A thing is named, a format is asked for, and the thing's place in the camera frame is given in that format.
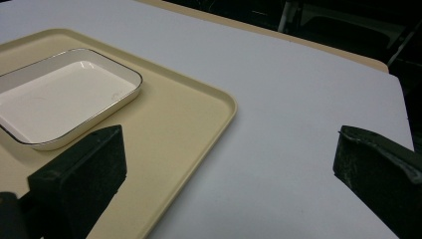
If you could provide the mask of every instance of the beige tray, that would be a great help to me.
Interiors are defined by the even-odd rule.
[[[0,75],[74,48],[97,51],[143,76],[139,96],[88,131],[121,124],[127,161],[127,178],[89,238],[143,238],[233,119],[236,102],[218,89],[66,29],[1,45]],[[0,191],[22,196],[26,177],[72,144],[38,151],[0,130]]]

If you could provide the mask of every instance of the white dish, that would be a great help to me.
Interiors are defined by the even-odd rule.
[[[0,76],[0,125],[36,149],[61,147],[137,97],[142,76],[70,50]]]

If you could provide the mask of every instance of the white table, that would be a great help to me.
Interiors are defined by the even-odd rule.
[[[0,4],[0,43],[49,28],[99,39],[239,104],[151,238],[396,238],[332,171],[344,124],[413,148],[395,77],[131,0]]]

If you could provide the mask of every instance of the table surface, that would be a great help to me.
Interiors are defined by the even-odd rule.
[[[300,40],[132,0],[0,4],[0,44],[51,28],[99,39],[238,102],[150,238],[396,238],[332,171],[342,125],[413,148],[395,77]]]

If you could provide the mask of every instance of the rectangular dish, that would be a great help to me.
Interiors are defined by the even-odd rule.
[[[142,76],[73,49],[0,76],[0,125],[18,142],[56,149],[133,100]]]
[[[233,120],[236,101],[215,87],[66,29],[0,45],[0,75],[76,48],[142,73],[139,96],[55,150],[34,150],[0,130],[0,191],[24,195],[32,172],[87,133],[120,124],[127,178],[88,238],[144,238]]]

